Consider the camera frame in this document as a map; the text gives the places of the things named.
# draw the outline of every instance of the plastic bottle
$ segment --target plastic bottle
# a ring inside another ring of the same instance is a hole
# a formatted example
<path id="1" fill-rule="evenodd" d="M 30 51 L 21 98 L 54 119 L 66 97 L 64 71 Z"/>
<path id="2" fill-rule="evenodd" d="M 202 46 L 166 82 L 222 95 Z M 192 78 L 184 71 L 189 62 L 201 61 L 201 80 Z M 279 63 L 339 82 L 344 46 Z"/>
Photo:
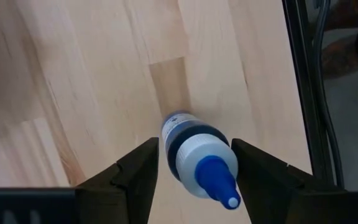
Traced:
<path id="1" fill-rule="evenodd" d="M 239 206 L 237 157 L 219 130 L 177 111 L 163 122 L 162 137 L 169 168 L 187 191 L 220 201 L 227 209 Z"/>

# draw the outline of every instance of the white nozzle tip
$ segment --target white nozzle tip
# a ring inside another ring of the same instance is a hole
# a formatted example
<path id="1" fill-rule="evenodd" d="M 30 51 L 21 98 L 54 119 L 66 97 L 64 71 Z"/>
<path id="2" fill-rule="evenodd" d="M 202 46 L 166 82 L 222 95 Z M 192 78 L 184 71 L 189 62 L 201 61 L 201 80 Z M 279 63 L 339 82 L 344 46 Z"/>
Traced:
<path id="1" fill-rule="evenodd" d="M 237 206 L 239 206 L 239 201 L 236 198 L 230 198 L 229 206 L 232 208 L 237 208 Z"/>

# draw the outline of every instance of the wood grain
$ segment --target wood grain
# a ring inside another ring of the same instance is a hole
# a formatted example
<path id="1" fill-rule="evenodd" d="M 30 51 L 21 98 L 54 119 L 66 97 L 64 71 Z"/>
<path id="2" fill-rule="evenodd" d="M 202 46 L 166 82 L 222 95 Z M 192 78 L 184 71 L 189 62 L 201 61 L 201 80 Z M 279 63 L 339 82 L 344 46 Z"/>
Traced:
<path id="1" fill-rule="evenodd" d="M 0 0 L 0 186 L 79 184 L 179 109 L 310 172 L 281 2 Z M 149 223 L 250 223 L 160 148 Z"/>

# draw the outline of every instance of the blue nozzle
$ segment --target blue nozzle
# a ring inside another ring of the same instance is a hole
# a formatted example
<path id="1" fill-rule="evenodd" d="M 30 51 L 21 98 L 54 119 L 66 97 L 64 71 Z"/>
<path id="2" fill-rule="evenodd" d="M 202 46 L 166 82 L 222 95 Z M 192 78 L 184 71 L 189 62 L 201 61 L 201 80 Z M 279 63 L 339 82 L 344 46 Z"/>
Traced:
<path id="1" fill-rule="evenodd" d="M 227 209 L 236 209 L 241 202 L 236 190 L 236 180 L 230 173 L 228 166 L 218 156 L 207 156 L 196 167 L 197 183 Z"/>

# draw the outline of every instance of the wooden table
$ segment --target wooden table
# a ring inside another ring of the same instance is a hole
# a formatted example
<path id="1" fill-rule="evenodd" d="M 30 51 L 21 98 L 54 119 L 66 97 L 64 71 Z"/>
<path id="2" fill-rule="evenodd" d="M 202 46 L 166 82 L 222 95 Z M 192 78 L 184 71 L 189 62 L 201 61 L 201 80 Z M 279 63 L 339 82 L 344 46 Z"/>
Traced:
<path id="1" fill-rule="evenodd" d="M 176 109 L 311 172 L 281 1 L 0 0 L 0 186 L 79 184 Z M 161 152 L 149 223 L 249 222 Z"/>

